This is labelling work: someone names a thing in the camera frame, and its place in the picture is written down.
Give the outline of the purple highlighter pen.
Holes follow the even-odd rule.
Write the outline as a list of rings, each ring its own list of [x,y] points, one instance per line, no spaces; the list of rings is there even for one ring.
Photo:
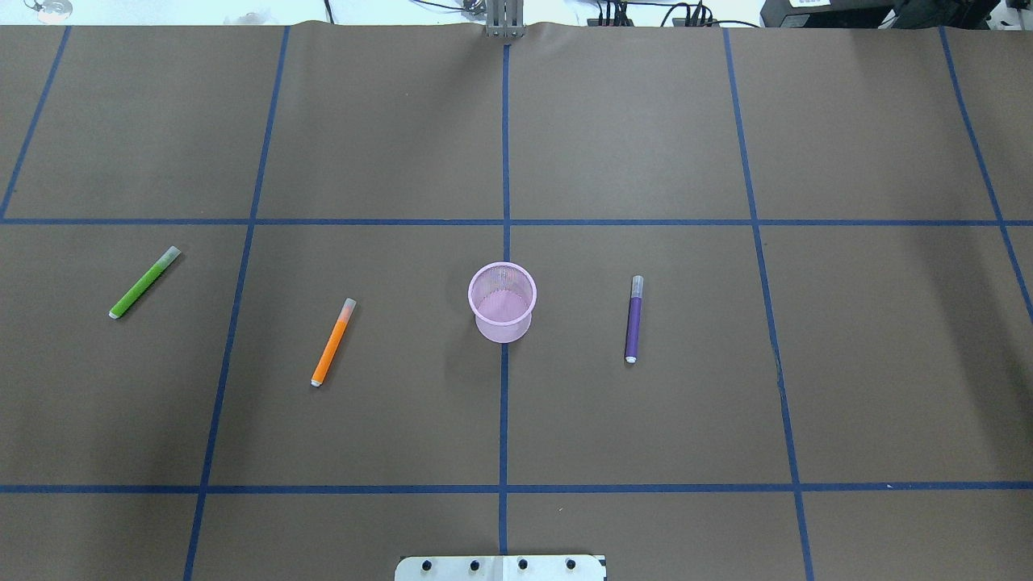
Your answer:
[[[643,279],[641,275],[634,275],[631,278],[624,351],[625,363],[628,365],[633,365],[638,361],[638,346],[639,340],[641,340],[641,302],[644,282],[645,279]]]

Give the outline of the orange highlighter pen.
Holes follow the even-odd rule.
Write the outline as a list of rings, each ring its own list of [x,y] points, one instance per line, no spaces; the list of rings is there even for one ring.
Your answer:
[[[333,359],[335,359],[336,353],[338,351],[341,342],[346,334],[348,324],[351,319],[352,313],[354,313],[355,307],[357,307],[357,302],[354,298],[347,298],[343,302],[338,316],[333,323],[331,334],[328,334],[328,339],[326,340],[324,349],[322,349],[320,360],[317,362],[315,370],[310,378],[310,385],[313,387],[321,387],[324,385],[326,375],[332,367]]]

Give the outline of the green highlighter pen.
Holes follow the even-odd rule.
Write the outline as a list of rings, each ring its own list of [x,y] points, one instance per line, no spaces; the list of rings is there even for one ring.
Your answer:
[[[180,248],[170,246],[108,310],[112,320],[122,319],[140,301],[140,297],[163,275],[182,254]]]

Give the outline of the pink mesh pen holder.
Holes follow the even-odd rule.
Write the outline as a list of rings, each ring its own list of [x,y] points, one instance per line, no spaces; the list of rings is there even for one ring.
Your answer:
[[[467,301],[480,334],[498,345],[509,345],[531,326],[537,286],[527,269],[514,262],[491,262],[473,275]]]

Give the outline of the brown paper table mat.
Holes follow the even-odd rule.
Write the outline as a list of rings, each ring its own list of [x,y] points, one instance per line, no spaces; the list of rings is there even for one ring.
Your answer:
[[[4,580],[1029,580],[1031,34],[2,29]]]

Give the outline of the metal mounting plate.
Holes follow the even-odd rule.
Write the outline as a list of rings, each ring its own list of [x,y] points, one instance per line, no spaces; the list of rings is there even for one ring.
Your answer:
[[[411,556],[395,580],[606,580],[604,556],[590,554]]]

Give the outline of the black device box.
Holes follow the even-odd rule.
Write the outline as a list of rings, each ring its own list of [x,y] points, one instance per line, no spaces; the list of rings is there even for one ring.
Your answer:
[[[765,28],[988,29],[999,1],[765,1]]]

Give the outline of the aluminium frame post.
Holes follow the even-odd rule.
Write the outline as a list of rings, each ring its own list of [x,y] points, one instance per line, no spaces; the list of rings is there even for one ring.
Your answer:
[[[487,37],[509,40],[526,34],[523,0],[487,0],[483,4]]]

